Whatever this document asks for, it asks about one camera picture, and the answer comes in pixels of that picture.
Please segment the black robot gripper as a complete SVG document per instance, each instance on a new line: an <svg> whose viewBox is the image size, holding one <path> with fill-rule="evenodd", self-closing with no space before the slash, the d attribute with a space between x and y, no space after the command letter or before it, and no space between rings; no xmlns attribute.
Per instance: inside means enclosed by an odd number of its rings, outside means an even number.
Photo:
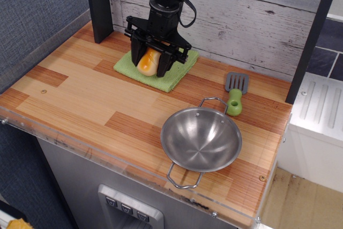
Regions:
<svg viewBox="0 0 343 229"><path fill-rule="evenodd" d="M165 8L152 5L148 19L128 16L125 35L131 40L131 60L138 65L147 48L161 53L157 77L164 77L175 62L184 64L188 58L191 44L179 35L182 5Z"/></svg>

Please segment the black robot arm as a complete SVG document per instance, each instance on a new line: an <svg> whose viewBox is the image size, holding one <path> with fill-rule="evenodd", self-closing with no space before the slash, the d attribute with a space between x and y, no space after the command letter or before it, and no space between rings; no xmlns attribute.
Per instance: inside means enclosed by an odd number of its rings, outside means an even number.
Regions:
<svg viewBox="0 0 343 229"><path fill-rule="evenodd" d="M125 35L131 40L131 60L136 67L151 49L157 52L159 58L154 73L157 77L164 77L175 62L186 62L191 44L179 35L177 27L181 25L188 28L194 22L187 25L181 22L183 4L197 13L189 0L149 0L148 19L126 18L128 25Z"/></svg>

